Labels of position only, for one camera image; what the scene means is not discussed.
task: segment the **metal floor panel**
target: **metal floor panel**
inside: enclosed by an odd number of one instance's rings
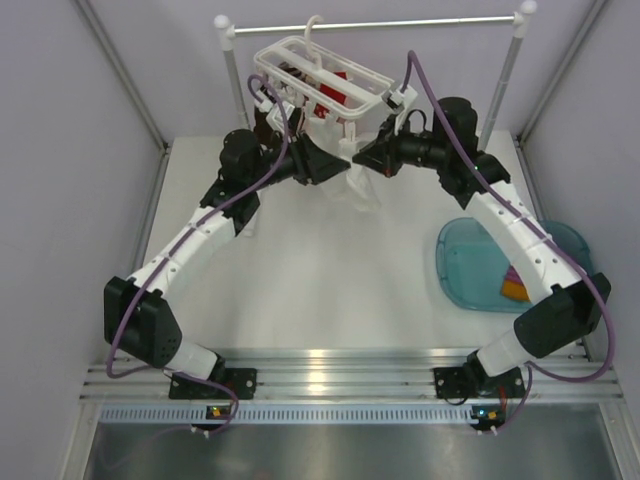
[[[178,431],[145,443],[166,428],[100,424],[85,480],[620,478],[590,406],[530,406],[497,437],[467,426],[241,425],[209,440]],[[104,467],[140,445],[133,461]]]

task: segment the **white grille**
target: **white grille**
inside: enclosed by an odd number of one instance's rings
[[[105,405],[102,423],[219,423],[205,405]],[[433,405],[255,405],[240,404],[236,424],[452,424],[475,423],[471,407]]]

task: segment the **blue plastic tray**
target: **blue plastic tray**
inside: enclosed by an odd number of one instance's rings
[[[540,222],[556,244],[589,274],[589,247],[571,227]],[[438,236],[436,269],[447,297],[459,307],[487,312],[522,313],[531,307],[500,294],[509,261],[487,231],[472,218],[446,224]]]

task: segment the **vertical metal pole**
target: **vertical metal pole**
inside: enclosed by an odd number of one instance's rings
[[[249,116],[247,108],[244,105],[244,97],[242,96],[242,84],[238,75],[238,65],[236,56],[233,51],[233,38],[235,37],[233,25],[229,18],[225,15],[218,15],[213,21],[214,27],[218,30],[220,39],[220,47],[224,53],[224,61],[227,65],[229,80],[231,81],[231,91],[233,92],[233,101],[238,111],[238,120],[242,128],[249,128]]]
[[[89,27],[91,33],[98,42],[98,45],[102,49],[102,52],[111,64],[111,67],[113,68],[113,71],[115,72],[118,80],[120,80],[120,84],[124,88],[125,93],[131,100],[131,103],[133,104],[136,111],[140,115],[140,118],[147,127],[149,135],[151,135],[151,138],[156,143],[159,149],[165,150],[167,147],[167,142],[162,137],[162,133],[160,132],[158,125],[151,116],[151,113],[149,113],[147,105],[142,100],[140,92],[138,91],[136,85],[133,83],[131,75],[124,66],[124,63],[122,62],[118,51],[113,46],[113,42],[107,34],[104,25],[102,25],[102,21],[94,10],[93,5],[91,5],[90,0],[71,1],[76,6],[76,9],[78,10],[81,18]]]
[[[153,229],[153,222],[156,219],[156,211],[158,210],[158,203],[160,202],[162,186],[164,185],[164,178],[167,174],[167,167],[169,166],[170,153],[170,151],[166,151],[160,158],[160,163],[158,165],[156,176],[145,208],[144,218],[142,219],[142,226],[140,227],[136,237],[136,250],[133,254],[133,265],[131,271],[138,270],[144,265],[144,259],[147,255],[147,247],[149,246],[149,239],[151,238],[151,230]]]
[[[524,35],[527,32],[527,27],[529,25],[529,21],[531,20],[531,16],[536,12],[537,8],[538,6],[535,1],[527,0],[520,6],[520,11],[516,12],[516,16],[513,21],[515,29],[513,32],[513,37],[511,38],[511,45],[509,45],[509,50],[507,51],[507,56],[504,59],[502,71],[500,72],[500,78],[498,78],[498,84],[496,85],[496,89],[493,92],[491,105],[489,105],[489,111],[487,112],[487,117],[485,119],[484,125],[482,126],[482,133],[480,134],[480,140],[478,141],[479,150],[484,150],[487,148],[489,138],[491,137],[491,133],[493,132],[493,127],[496,124],[496,119],[498,118],[500,106],[502,105],[502,99],[504,98],[504,94],[507,91],[507,86],[509,85],[509,79],[511,78],[513,66],[516,63],[518,53],[520,52],[522,40],[524,39]]]
[[[535,108],[531,115],[529,115],[529,120],[527,120],[522,133],[520,134],[520,141],[522,143],[526,142],[531,136],[531,132],[538,124],[538,120],[542,115],[542,112],[546,109],[549,104],[549,100],[551,96],[558,88],[560,81],[564,78],[564,75],[567,73],[569,67],[573,63],[574,59],[578,52],[582,49],[587,37],[593,31],[593,28],[598,21],[598,19],[602,16],[604,12],[604,7],[606,7],[609,3],[609,0],[594,0],[589,8],[589,11],[585,15],[584,19],[580,22],[580,26],[578,27],[578,31],[576,32],[569,48],[562,56],[560,63],[554,70],[553,76],[547,83],[547,87],[542,92],[542,95],[537,99],[535,103]]]

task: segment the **white wall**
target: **white wall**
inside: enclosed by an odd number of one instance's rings
[[[242,26],[304,24],[315,14],[327,22],[504,15],[520,0],[93,0],[107,30],[167,138],[225,134],[237,127],[222,53],[211,27],[220,13]],[[517,132],[569,42],[585,0],[539,0],[505,98],[498,127]],[[315,39],[393,78],[413,48],[439,96],[470,98],[484,116],[511,35],[510,26],[318,34]],[[252,72],[258,48],[278,37],[237,42],[242,78]]]
[[[50,479],[158,152],[71,2],[5,2],[0,65],[0,476]]]
[[[611,2],[526,153],[550,216],[582,232],[610,279],[615,359],[640,427],[640,3]]]

